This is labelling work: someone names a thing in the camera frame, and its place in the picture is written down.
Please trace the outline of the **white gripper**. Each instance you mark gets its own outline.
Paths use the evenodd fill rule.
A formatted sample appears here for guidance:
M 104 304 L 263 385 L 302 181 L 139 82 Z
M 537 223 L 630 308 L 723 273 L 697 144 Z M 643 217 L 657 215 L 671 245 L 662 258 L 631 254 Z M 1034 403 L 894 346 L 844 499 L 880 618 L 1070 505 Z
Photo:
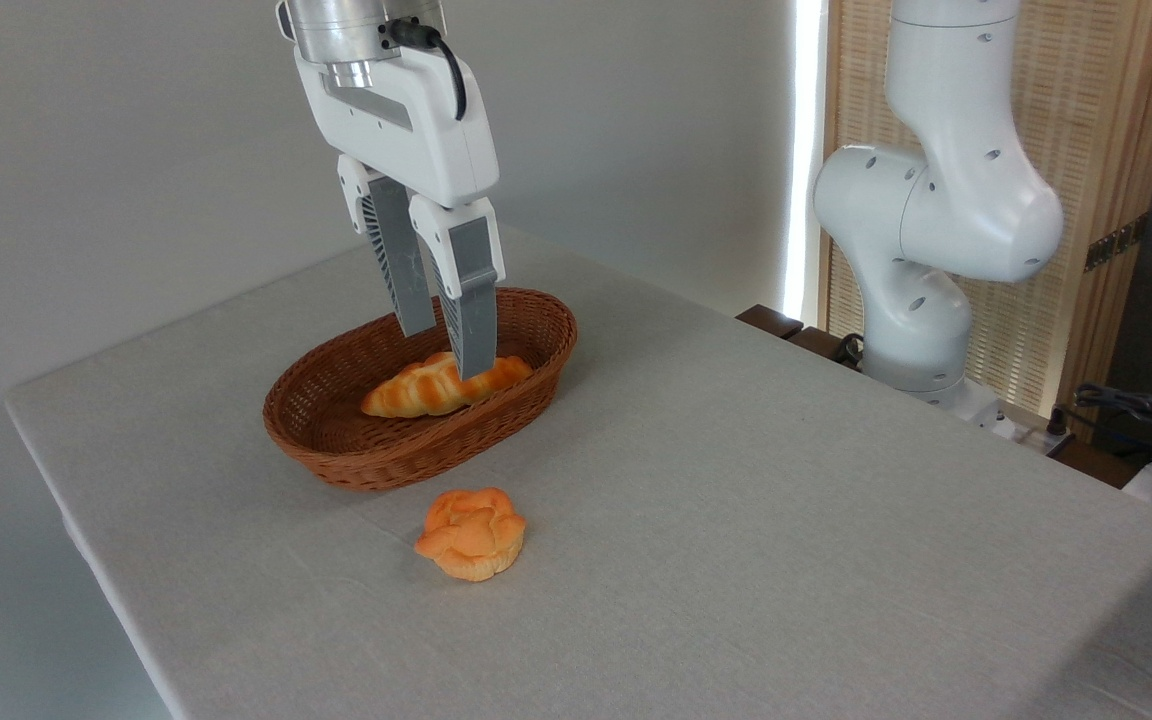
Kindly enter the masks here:
M 342 154 L 338 179 L 349 219 L 374 251 L 399 328 L 411 338 L 435 325 L 422 241 L 461 381 L 488 372 L 506 266 L 495 209 L 482 199 L 500 170 L 473 73 L 462 65 L 467 109 L 457 118 L 456 88 L 439 51 L 404 47 L 376 61 L 369 88 L 339 88 L 326 65 L 300 50 L 293 58 L 317 128 Z M 404 185 L 420 195 L 410 200 Z

